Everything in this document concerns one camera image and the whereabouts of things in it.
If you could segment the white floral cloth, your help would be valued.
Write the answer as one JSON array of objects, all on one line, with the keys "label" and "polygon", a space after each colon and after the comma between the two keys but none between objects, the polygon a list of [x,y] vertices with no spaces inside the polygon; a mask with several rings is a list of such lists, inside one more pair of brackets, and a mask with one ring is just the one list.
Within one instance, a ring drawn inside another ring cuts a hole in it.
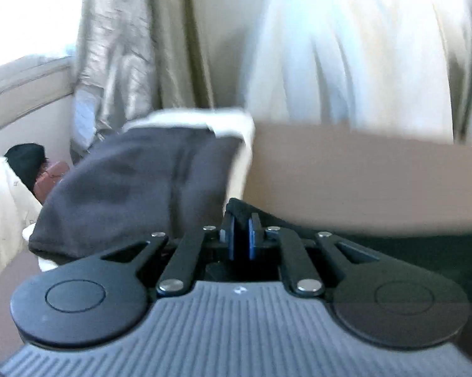
[{"label": "white floral cloth", "polygon": [[42,205],[0,157],[0,274],[26,247],[22,232],[36,222]]}]

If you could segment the window sill ledge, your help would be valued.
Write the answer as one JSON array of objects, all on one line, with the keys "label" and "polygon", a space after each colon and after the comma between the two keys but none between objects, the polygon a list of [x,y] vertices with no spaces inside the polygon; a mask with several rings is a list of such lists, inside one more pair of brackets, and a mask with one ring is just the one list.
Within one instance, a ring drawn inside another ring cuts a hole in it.
[{"label": "window sill ledge", "polygon": [[72,92],[72,57],[29,55],[0,66],[0,129]]}]

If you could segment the silver patterned curtain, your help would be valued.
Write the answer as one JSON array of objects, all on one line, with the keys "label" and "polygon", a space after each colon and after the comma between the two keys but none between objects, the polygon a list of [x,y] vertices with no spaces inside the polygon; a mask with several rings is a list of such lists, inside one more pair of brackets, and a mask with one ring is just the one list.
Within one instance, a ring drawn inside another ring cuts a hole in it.
[{"label": "silver patterned curtain", "polygon": [[83,0],[74,63],[72,161],[150,113],[157,88],[150,0]]}]

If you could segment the olive green curtain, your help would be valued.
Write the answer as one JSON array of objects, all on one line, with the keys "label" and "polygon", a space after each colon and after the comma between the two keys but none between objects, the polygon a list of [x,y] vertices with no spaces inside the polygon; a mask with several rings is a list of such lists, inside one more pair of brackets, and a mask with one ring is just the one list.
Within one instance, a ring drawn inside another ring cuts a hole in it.
[{"label": "olive green curtain", "polygon": [[154,110],[214,108],[203,26],[194,0],[146,0]]}]

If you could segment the brown leather pouch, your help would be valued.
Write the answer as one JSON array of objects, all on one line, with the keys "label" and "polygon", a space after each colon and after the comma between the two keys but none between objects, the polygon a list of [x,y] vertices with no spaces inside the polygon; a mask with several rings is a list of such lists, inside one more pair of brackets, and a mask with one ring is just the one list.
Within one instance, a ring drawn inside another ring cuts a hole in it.
[{"label": "brown leather pouch", "polygon": [[40,203],[44,203],[48,194],[52,192],[58,182],[69,171],[70,166],[67,162],[49,162],[47,161],[40,169],[36,178],[33,192]]}]

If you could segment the black knit sweater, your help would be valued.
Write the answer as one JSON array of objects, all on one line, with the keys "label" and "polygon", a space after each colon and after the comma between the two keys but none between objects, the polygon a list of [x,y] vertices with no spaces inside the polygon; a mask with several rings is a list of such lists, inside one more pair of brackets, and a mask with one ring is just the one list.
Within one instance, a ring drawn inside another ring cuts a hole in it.
[{"label": "black knit sweater", "polygon": [[[235,217],[241,229],[248,230],[251,215],[259,215],[264,227],[285,227],[300,238],[312,240],[320,228],[305,227],[284,221],[249,203],[232,198],[226,211]],[[373,236],[362,232],[344,232],[331,229],[331,233],[398,260],[431,270],[457,282],[472,302],[472,232],[439,234],[432,236],[391,237]]]}]

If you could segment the black knit hat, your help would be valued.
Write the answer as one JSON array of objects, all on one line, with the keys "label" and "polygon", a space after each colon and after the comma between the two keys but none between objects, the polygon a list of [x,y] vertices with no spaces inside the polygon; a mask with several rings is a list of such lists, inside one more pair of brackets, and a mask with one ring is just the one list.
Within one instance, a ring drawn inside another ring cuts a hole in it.
[{"label": "black knit hat", "polygon": [[47,163],[44,147],[37,143],[14,145],[4,157],[26,188],[33,192],[36,180]]}]

